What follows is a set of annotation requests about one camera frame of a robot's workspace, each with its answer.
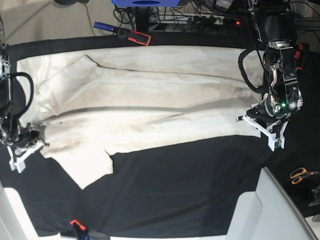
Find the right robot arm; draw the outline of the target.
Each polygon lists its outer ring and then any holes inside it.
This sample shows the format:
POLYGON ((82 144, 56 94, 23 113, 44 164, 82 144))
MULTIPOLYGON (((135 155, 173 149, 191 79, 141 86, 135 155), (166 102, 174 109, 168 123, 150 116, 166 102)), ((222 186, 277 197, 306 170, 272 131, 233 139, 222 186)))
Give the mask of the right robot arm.
POLYGON ((4 104, 0 107, 0 143, 10 155, 9 165, 12 171, 22 173, 26 168, 25 160, 41 150, 47 143, 39 132, 40 128, 31 123, 23 127, 20 118, 30 108, 34 98, 34 82, 25 72, 11 73, 9 45, 5 42, 4 23, 0 21, 0 85, 4 87, 4 104), (30 86, 30 96, 26 106, 13 113, 14 79, 24 77, 30 86))

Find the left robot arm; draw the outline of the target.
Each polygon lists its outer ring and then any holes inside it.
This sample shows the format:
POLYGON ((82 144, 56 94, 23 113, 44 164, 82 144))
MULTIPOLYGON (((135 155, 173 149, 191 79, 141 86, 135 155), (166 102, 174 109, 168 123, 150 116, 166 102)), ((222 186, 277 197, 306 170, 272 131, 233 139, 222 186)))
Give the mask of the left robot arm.
POLYGON ((245 115, 237 118, 257 128, 268 138, 268 146, 274 151, 285 147, 284 132, 290 117, 303 106, 297 71, 302 68, 307 47, 295 46, 297 32, 291 3, 288 0, 246 0, 245 17, 248 32, 256 30, 257 40, 238 57, 238 67, 247 86, 261 95, 261 101, 251 106, 245 115), (262 85, 255 87, 244 68, 244 59, 257 44, 266 46, 258 54, 262 66, 262 85))

